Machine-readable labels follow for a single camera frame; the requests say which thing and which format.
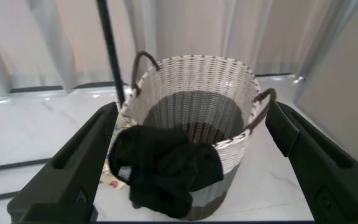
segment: laundry basket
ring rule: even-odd
[[[142,55],[153,63],[138,83],[137,65]],[[252,70],[237,60],[186,55],[156,62],[147,52],[136,55],[132,92],[121,113],[138,124],[182,129],[193,142],[210,143],[217,150],[224,179],[192,192],[193,204],[184,220],[212,215],[222,204],[236,174],[247,139],[263,120],[274,89],[260,92]],[[257,115],[261,101],[270,101]]]

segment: clothing tag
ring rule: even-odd
[[[129,176],[131,175],[131,170],[132,167],[121,167],[118,171],[118,176],[128,181]]]

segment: tile floor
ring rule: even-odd
[[[296,89],[292,80],[258,78],[262,89],[274,87],[278,100],[289,105]],[[98,108],[112,101],[112,88],[0,98],[0,165],[52,157]],[[20,190],[41,167],[0,171],[0,194]],[[128,193],[129,187],[115,190],[100,184],[94,201],[98,220],[173,220],[146,208],[134,210]],[[0,223],[10,222],[8,202],[0,201]],[[289,160],[264,124],[254,131],[225,201],[205,220],[313,220]]]

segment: basket rim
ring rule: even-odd
[[[171,60],[177,60],[177,59],[182,59],[182,58],[211,58],[211,59],[218,59],[218,60],[224,60],[224,61],[228,61],[228,62],[234,62],[234,63],[238,63],[238,66],[244,66],[246,68],[246,73],[248,75],[251,76],[252,81],[254,82],[255,88],[257,90],[257,95],[260,93],[260,86],[258,81],[256,80],[255,74],[253,73],[252,69],[244,62],[238,61],[236,59],[233,58],[227,58],[227,57],[219,57],[219,56],[213,56],[213,55],[182,55],[182,56],[174,56],[174,57],[170,57],[170,58],[165,58],[162,60],[159,60],[157,62],[158,65],[161,65],[164,62],[168,62]],[[149,75],[151,72],[157,72],[156,68],[154,66],[149,67],[144,74],[142,75],[142,77],[140,78],[140,80],[137,82],[138,87],[141,89],[143,86],[143,83],[145,81],[147,81]],[[126,114],[129,105],[132,104],[132,100],[134,99],[134,96],[137,95],[137,90],[135,88],[130,88],[130,93],[128,94],[129,97],[126,98],[125,102],[122,104],[122,108],[120,110],[121,113]],[[256,118],[257,113],[259,112],[261,103],[258,101],[252,102],[252,109],[251,109],[251,115],[249,116],[248,119],[248,124],[253,122],[253,120]],[[240,134],[238,134],[237,136],[234,136],[231,139],[226,139],[220,142],[217,142],[215,144],[213,144],[214,148],[219,151],[220,149],[224,149],[232,144],[236,144],[239,141],[245,140],[247,139],[251,134],[250,129],[245,129],[243,130],[243,132],[241,132]]]

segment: sheer curtain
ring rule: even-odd
[[[158,60],[235,58],[255,73],[305,73],[358,0],[107,0],[124,82],[146,50]],[[141,61],[139,74],[148,66]],[[111,81],[96,1],[0,0],[0,95]]]

